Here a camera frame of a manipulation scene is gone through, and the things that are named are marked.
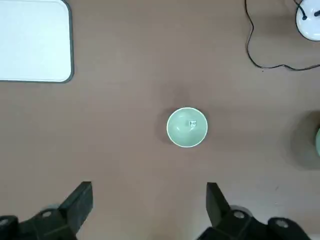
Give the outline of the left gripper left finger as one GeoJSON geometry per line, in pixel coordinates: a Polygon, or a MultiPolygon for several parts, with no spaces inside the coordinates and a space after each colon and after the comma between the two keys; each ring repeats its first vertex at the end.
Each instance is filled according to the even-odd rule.
{"type": "Polygon", "coordinates": [[[2,240],[76,240],[93,209],[93,186],[83,181],[56,208],[43,209],[20,222],[15,215],[0,217],[2,240]]]}

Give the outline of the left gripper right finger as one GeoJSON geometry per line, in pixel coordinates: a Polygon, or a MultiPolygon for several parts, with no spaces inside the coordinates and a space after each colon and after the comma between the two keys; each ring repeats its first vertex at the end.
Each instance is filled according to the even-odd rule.
{"type": "Polygon", "coordinates": [[[211,222],[201,240],[309,240],[294,221],[272,217],[267,224],[240,209],[232,209],[217,183],[206,184],[206,211],[211,222]]]}

